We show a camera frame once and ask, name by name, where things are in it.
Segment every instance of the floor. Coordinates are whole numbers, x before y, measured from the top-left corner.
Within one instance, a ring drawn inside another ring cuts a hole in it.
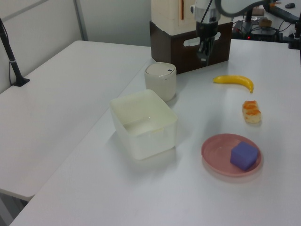
[[[0,193],[0,226],[9,226],[28,202]]]

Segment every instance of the purple cube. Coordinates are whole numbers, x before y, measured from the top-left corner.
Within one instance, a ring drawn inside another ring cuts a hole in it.
[[[230,162],[246,171],[256,162],[257,154],[257,148],[242,141],[232,149]]]

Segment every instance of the yellow banana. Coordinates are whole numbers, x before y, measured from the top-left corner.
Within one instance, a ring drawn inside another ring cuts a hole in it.
[[[235,83],[247,87],[250,93],[253,93],[254,85],[253,82],[242,75],[221,75],[213,79],[215,83]]]

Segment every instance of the pink plate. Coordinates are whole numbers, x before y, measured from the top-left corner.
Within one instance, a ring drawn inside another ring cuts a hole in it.
[[[257,160],[247,171],[243,171],[230,162],[231,150],[241,141],[258,149]],[[248,138],[236,134],[219,134],[207,139],[202,145],[202,156],[205,162],[216,172],[231,177],[247,176],[256,172],[261,166],[259,147]]]

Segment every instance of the white wall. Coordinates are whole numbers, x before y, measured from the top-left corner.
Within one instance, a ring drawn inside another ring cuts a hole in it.
[[[151,0],[78,0],[89,41],[150,46]]]
[[[6,1],[0,0],[0,7]],[[5,21],[4,25],[23,76],[72,42],[81,40],[73,0],[47,0]],[[8,69],[8,57],[1,42],[0,93],[9,88]]]

